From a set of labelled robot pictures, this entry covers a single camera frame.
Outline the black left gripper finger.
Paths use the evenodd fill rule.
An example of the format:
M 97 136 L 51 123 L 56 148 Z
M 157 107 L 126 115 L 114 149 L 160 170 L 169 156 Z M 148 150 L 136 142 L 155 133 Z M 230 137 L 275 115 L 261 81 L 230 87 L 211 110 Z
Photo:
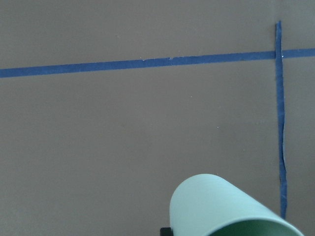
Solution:
M 160 228 L 160 236 L 173 236 L 173 231 L 170 227 Z

